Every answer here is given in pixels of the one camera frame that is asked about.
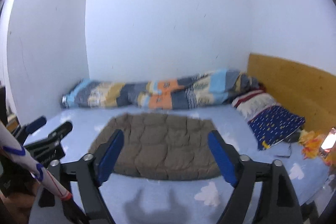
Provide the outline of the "wooden yellow headboard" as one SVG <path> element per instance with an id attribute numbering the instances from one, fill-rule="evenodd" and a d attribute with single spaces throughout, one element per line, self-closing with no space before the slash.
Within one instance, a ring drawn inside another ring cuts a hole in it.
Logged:
<path id="1" fill-rule="evenodd" d="M 307 131 L 335 126 L 335 75 L 278 57 L 251 53 L 247 73 L 282 106 L 305 118 Z"/>

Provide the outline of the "light blue cloud bedsheet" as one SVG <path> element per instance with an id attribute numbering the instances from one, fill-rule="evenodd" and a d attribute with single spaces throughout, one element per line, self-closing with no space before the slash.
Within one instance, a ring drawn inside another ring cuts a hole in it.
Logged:
<path id="1" fill-rule="evenodd" d="M 29 136 L 27 142 L 42 139 L 65 121 L 71 121 L 73 130 L 62 140 L 66 152 L 63 161 L 76 161 L 88 151 L 111 118 L 141 112 L 140 108 L 133 106 L 64 110 Z M 250 127 L 231 106 L 182 111 L 181 115 L 212 120 L 225 142 L 254 161 L 280 159 L 299 203 L 311 200 L 325 187 L 329 169 L 320 158 L 304 159 L 299 144 L 292 144 L 292 154 L 288 159 L 274 157 L 275 146 L 259 151 Z M 112 174 L 100 190 L 117 223 L 216 223 L 233 189 L 222 177 L 198 181 L 157 181 Z"/>

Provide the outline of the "yellow orange plush toy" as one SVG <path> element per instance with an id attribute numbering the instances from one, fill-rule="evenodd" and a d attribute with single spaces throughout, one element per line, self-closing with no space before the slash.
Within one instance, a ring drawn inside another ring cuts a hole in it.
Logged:
<path id="1" fill-rule="evenodd" d="M 327 138 L 327 133 L 318 131 L 302 130 L 299 136 L 299 144 L 303 146 L 302 154 L 304 159 L 315 159 L 320 157 L 327 166 L 335 166 L 335 145 L 327 156 L 323 156 L 320 147 Z"/>

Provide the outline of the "olive green quilted hooded jacket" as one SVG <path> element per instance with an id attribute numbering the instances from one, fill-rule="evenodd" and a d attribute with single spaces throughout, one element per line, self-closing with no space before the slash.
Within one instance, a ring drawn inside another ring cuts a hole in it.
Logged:
<path id="1" fill-rule="evenodd" d="M 220 176 L 207 144 L 215 129 L 211 120 L 179 115 L 141 113 L 119 115 L 101 130 L 89 148 L 97 151 L 116 130 L 124 134 L 124 146 L 114 172 L 152 180 L 191 181 Z"/>

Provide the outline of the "white sleeve with blue stripes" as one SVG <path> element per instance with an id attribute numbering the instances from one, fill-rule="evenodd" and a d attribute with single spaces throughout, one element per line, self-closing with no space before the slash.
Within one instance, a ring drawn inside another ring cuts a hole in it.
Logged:
<path id="1" fill-rule="evenodd" d="M 60 200 L 67 201 L 72 198 L 72 194 L 19 144 L 3 123 L 1 123 L 1 150 L 12 162 L 32 173 L 42 186 L 58 196 Z"/>

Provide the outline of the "glowing smartphone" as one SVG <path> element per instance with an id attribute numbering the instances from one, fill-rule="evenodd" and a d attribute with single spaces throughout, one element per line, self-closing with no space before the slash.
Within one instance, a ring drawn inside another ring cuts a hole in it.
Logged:
<path id="1" fill-rule="evenodd" d="M 335 145 L 335 138 L 336 138 L 335 134 L 336 134 L 335 127 L 332 127 L 329 133 L 327 134 L 326 138 L 320 145 L 319 152 L 321 156 L 323 156 L 324 158 L 326 158 L 329 155 L 329 153 L 331 153 Z"/>

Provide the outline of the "navy starry pillow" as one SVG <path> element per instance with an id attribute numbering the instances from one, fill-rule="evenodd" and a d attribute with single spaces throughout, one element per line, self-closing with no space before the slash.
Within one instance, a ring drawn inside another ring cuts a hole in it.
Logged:
<path id="1" fill-rule="evenodd" d="M 290 112 L 261 89 L 236 97 L 234 107 L 252 130 L 258 150 L 266 150 L 293 135 L 305 118 Z"/>

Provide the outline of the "patchwork blue yellow quilt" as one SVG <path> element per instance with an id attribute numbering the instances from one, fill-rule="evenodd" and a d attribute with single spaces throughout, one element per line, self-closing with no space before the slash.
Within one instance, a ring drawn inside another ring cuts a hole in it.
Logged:
<path id="1" fill-rule="evenodd" d="M 237 69 L 219 69 L 177 79 L 121 83 L 82 79 L 62 96 L 61 106 L 114 108 L 134 105 L 146 109 L 190 110 L 222 105 L 260 89 L 258 80 Z"/>

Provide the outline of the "black eyeglasses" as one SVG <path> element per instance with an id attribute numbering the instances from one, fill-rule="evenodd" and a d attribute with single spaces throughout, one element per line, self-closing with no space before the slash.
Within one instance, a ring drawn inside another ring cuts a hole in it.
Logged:
<path id="1" fill-rule="evenodd" d="M 282 159 L 290 158 L 292 154 L 292 144 L 298 143 L 300 135 L 301 132 L 297 130 L 276 144 L 274 148 L 274 157 Z"/>

